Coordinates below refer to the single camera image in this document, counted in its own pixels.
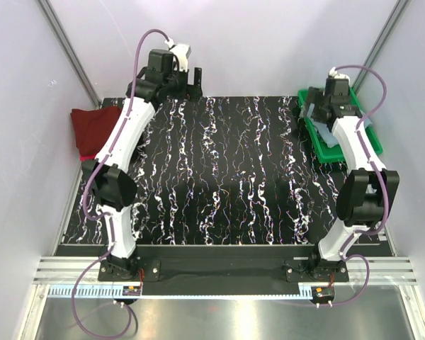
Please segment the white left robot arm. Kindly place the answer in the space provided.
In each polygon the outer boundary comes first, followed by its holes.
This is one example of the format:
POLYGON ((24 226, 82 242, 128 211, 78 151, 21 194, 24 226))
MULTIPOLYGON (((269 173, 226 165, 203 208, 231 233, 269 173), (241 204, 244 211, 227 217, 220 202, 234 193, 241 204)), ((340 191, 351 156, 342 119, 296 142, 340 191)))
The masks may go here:
POLYGON ((187 44, 149 52, 147 66, 130 83, 123 111, 106 143, 95 159, 82 164, 88 177, 82 200, 93 196, 100 211, 87 218, 104 220, 108 233, 106 252, 99 258, 101 270, 125 281, 141 274, 131 232, 137 184, 128 175, 130 161, 144 129, 166 99, 196 101, 203 95, 201 68, 194 69, 193 83, 188 82, 190 54, 187 44))

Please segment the light blue t-shirt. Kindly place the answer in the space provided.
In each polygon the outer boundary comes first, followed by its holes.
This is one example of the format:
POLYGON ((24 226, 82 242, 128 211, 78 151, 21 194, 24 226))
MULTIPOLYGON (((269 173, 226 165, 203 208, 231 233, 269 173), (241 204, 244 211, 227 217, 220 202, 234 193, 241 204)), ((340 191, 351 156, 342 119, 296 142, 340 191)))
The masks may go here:
MULTIPOLYGON (((361 118, 361 116, 364 115, 363 110, 359 106, 350 106, 350 108, 355 108, 358 111, 358 117, 361 118)), ((326 144, 328 148, 338 147, 339 141, 333 136, 332 132, 330 132, 329 128, 327 127, 327 124, 316 121, 313 119, 313 113, 314 113, 315 105, 313 103, 304 103, 301 108, 301 118, 309 118, 310 122, 314 126, 314 130, 319 135, 319 137, 323 140, 323 142, 326 144)), ((371 120, 369 118, 366 118, 364 121, 364 132, 366 133, 366 128, 373 125, 371 120)))

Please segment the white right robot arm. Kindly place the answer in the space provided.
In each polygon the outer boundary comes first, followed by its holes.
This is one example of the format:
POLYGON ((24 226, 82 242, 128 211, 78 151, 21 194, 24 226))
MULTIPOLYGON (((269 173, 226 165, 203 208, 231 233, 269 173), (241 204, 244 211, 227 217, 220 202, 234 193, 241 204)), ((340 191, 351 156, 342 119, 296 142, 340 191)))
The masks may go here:
POLYGON ((346 75, 329 74, 324 89, 309 88, 301 114, 326 125, 348 169, 336 199, 337 219, 306 263, 310 277, 323 281, 345 268, 347 252, 360 237, 378 234, 385 226, 400 176, 387 169, 375 153, 366 134, 364 114, 351 102, 346 75))

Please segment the dark red t-shirt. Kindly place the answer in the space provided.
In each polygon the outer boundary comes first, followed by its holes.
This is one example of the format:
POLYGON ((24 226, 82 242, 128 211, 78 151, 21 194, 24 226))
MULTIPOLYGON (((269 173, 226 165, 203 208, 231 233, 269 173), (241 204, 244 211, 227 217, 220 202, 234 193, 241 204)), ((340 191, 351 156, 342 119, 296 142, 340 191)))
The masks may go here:
POLYGON ((97 110, 72 109, 71 121, 79 156, 96 156, 101 151, 121 112, 117 106, 97 110))

